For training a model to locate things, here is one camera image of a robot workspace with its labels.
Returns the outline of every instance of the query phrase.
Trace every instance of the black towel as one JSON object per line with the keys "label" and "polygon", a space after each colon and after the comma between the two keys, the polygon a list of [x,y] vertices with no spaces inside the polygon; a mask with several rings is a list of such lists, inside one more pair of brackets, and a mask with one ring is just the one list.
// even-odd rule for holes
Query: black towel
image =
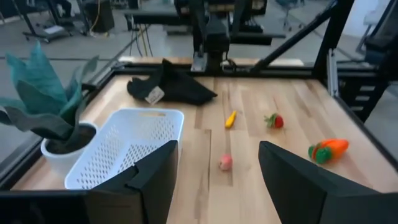
{"label": "black towel", "polygon": [[135,99],[145,100],[157,86],[164,92],[161,101],[202,105],[217,96],[189,75],[174,71],[173,64],[165,59],[161,68],[148,79],[132,78],[127,84],[127,91]]}

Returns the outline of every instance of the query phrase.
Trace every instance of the white plant pot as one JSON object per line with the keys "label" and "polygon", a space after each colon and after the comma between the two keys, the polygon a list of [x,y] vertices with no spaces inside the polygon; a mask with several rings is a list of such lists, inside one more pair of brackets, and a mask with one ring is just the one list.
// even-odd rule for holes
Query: white plant pot
{"label": "white plant pot", "polygon": [[[98,127],[91,122],[81,121],[80,125],[91,126],[91,127],[95,128],[96,133],[98,133]],[[80,155],[87,148],[87,146],[90,145],[90,143],[88,143],[85,147],[83,147],[77,151],[68,153],[68,154],[54,154],[54,153],[48,152],[48,150],[47,150],[48,143],[49,143],[48,139],[43,139],[43,141],[40,145],[42,154],[46,158],[46,160],[50,163],[52,170],[54,170],[56,173],[61,175],[63,178],[67,176],[67,174],[69,173],[69,170],[75,164],[77,159],[79,159]]]}

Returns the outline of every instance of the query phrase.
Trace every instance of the orange carrot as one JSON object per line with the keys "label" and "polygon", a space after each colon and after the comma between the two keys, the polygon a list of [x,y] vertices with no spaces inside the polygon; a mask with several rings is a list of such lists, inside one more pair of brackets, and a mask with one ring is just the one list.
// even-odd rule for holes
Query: orange carrot
{"label": "orange carrot", "polygon": [[328,139],[321,142],[323,147],[329,147],[334,158],[339,158],[347,150],[349,142],[345,139]]}

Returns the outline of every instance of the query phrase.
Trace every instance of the toy carrot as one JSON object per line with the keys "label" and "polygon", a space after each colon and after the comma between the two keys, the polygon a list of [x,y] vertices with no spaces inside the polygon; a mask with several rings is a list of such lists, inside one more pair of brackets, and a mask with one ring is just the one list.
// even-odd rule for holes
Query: toy carrot
{"label": "toy carrot", "polygon": [[318,164],[340,158],[347,150],[349,142],[345,139],[327,139],[308,148],[308,155]]}

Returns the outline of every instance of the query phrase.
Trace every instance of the white plastic basket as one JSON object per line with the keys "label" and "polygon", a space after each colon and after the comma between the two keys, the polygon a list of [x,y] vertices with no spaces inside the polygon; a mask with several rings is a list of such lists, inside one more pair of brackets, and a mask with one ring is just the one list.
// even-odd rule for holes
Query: white plastic basket
{"label": "white plastic basket", "polygon": [[65,188],[92,189],[169,140],[178,141],[179,159],[183,121],[184,115],[178,110],[115,111],[68,173]]}

